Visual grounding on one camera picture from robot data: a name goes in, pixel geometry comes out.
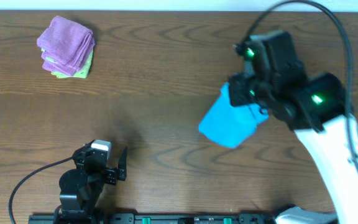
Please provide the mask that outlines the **blue cloth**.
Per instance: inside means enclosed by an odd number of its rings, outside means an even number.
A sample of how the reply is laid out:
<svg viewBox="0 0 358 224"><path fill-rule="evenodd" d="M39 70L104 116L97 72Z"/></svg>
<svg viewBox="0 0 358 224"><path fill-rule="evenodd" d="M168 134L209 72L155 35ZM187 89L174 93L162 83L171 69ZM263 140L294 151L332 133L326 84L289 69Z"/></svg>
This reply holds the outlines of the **blue cloth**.
<svg viewBox="0 0 358 224"><path fill-rule="evenodd" d="M230 104L229 84L225 83L219 97L201 120L198 131L220 146L235 149L268 118L268 114L261 113L260 106L254 103L233 107Z"/></svg>

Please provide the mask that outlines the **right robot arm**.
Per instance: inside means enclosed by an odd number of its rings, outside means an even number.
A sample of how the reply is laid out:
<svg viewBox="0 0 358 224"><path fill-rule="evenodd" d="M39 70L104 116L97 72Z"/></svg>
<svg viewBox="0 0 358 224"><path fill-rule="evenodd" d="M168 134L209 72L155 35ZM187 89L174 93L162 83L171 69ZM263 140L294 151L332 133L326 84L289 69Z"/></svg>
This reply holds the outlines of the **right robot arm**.
<svg viewBox="0 0 358 224"><path fill-rule="evenodd" d="M255 103L287 124L306 147L340 223L358 223L358 124L332 73L308 77L291 35L276 30L245 43L244 71L229 79L234 107Z"/></svg>

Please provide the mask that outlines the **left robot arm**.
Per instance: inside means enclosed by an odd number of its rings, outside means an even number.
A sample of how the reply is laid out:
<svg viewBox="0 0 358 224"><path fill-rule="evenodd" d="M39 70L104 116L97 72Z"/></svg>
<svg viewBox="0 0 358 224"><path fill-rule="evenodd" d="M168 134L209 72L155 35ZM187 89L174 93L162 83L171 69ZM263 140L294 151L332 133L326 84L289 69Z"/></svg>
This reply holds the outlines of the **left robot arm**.
<svg viewBox="0 0 358 224"><path fill-rule="evenodd" d="M53 223L108 223L109 218L96 208L104 185L116 185L127 177L127 148L117 167L108 167L111 143L94 140L77 149L72 159L76 168L65 172L59 180L60 203Z"/></svg>

